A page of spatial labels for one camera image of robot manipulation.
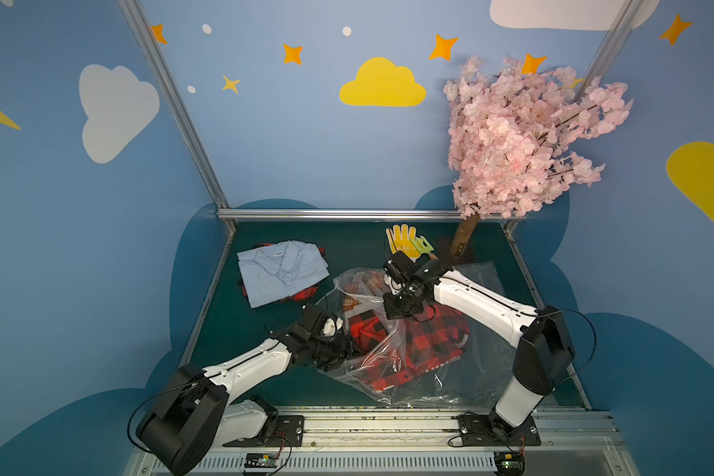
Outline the clear plastic vacuum bag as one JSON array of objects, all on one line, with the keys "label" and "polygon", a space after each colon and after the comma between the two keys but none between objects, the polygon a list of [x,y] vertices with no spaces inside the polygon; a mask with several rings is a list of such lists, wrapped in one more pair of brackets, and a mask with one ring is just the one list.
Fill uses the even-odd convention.
[{"label": "clear plastic vacuum bag", "polygon": [[[397,326],[396,321],[387,319],[382,307],[357,307],[356,311],[342,310],[346,286],[364,280],[364,276],[381,277],[385,274],[379,269],[353,268],[334,278],[332,291],[317,301],[330,313],[348,320],[353,315],[364,311],[374,311],[388,329]],[[485,325],[468,319],[470,337],[463,356],[436,371],[430,371],[400,387],[384,393],[370,390],[360,383],[352,373],[352,366],[358,357],[345,361],[339,367],[325,372],[325,376],[367,395],[372,400],[385,406],[395,407],[486,407],[496,404],[510,379],[516,349],[500,335]]]}]

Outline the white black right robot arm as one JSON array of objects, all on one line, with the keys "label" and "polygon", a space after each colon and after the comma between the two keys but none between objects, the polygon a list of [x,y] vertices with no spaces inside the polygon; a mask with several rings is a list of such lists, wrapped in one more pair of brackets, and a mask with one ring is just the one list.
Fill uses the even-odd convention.
[{"label": "white black right robot arm", "polygon": [[516,349],[513,377],[489,416],[502,434],[519,428],[549,396],[575,357],[562,311],[517,303],[465,277],[430,255],[394,253],[384,265],[390,292],[383,297],[389,319],[413,317],[428,301],[460,311]]}]

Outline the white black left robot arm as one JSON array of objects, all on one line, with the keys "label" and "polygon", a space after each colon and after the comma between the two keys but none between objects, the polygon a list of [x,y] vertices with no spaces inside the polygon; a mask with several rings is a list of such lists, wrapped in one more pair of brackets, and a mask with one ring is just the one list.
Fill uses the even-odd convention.
[{"label": "white black left robot arm", "polygon": [[220,364],[176,370],[167,388],[149,400],[135,436],[173,475],[191,472],[214,448],[249,443],[293,446],[279,411],[245,395],[291,367],[331,370],[357,356],[347,322],[307,305],[301,318],[260,345]]}]

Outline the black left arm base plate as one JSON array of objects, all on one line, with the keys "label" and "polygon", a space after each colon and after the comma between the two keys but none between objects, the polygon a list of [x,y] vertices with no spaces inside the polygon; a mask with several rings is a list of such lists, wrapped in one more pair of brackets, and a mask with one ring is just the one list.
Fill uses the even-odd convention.
[{"label": "black left arm base plate", "polygon": [[303,431],[305,430],[304,416],[276,416],[263,425],[257,436],[253,438],[240,438],[222,444],[223,447],[273,447],[279,446],[283,438],[287,446],[301,447],[303,444]]}]

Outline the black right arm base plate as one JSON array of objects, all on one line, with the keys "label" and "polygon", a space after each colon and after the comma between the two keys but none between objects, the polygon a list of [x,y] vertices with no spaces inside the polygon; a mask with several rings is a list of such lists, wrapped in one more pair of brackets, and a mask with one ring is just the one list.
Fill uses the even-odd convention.
[{"label": "black right arm base plate", "polygon": [[499,418],[472,412],[456,417],[463,446],[541,446],[535,420],[528,416],[521,426],[512,428]]}]

